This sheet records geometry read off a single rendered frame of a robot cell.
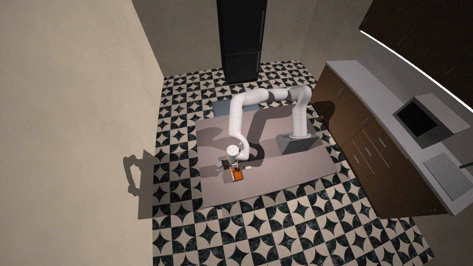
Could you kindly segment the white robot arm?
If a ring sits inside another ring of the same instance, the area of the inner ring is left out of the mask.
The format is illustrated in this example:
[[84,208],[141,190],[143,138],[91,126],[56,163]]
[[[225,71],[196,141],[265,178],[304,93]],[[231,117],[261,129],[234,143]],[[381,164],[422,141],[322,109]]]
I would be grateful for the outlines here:
[[292,108],[293,133],[290,138],[303,139],[311,137],[306,129],[306,106],[312,96],[309,86],[294,86],[288,89],[253,89],[239,93],[232,97],[229,111],[228,135],[243,143],[244,149],[240,150],[235,145],[227,147],[228,160],[218,162],[219,168],[228,163],[237,163],[239,160],[246,161],[249,158],[249,143],[241,133],[243,108],[265,102],[297,101]]

